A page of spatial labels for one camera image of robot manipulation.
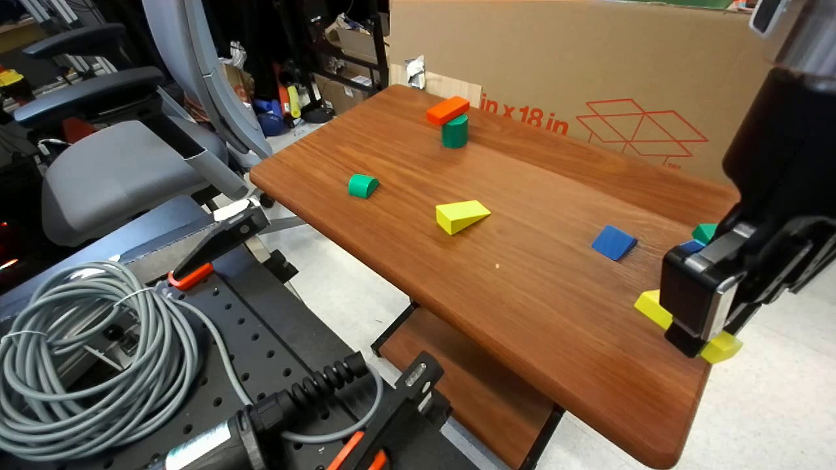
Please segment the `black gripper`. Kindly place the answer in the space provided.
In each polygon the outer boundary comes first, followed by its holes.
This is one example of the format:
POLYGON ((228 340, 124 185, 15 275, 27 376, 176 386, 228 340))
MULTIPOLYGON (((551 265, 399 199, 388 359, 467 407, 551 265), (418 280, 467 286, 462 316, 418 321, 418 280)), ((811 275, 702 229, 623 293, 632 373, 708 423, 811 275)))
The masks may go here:
POLYGON ((753 228, 736 257, 745 280, 727 323, 739 333, 761 305, 783 291, 804 291, 836 258, 836 92, 774 69, 725 158, 725 172, 739 202, 721 229, 753 228))

